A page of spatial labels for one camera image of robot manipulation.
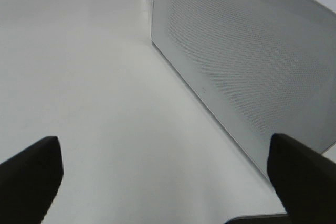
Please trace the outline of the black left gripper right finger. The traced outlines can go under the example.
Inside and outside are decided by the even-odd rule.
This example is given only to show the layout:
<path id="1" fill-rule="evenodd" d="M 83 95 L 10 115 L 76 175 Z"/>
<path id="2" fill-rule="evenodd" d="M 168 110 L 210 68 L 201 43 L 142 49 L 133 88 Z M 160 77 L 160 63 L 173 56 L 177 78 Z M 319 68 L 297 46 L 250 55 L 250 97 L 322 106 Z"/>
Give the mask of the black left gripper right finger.
<path id="1" fill-rule="evenodd" d="M 335 163 L 294 138 L 275 133 L 269 180 L 292 223 L 335 223 Z"/>

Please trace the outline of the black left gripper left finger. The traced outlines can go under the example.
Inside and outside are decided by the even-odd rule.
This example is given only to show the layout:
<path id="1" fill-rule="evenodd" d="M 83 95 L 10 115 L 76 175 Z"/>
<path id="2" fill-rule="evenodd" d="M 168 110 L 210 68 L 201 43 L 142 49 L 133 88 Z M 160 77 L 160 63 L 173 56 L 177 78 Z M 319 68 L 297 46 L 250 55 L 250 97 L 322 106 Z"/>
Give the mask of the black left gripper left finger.
<path id="1" fill-rule="evenodd" d="M 1 223 L 42 223 L 63 176 L 56 136 L 44 137 L 1 163 Z"/>

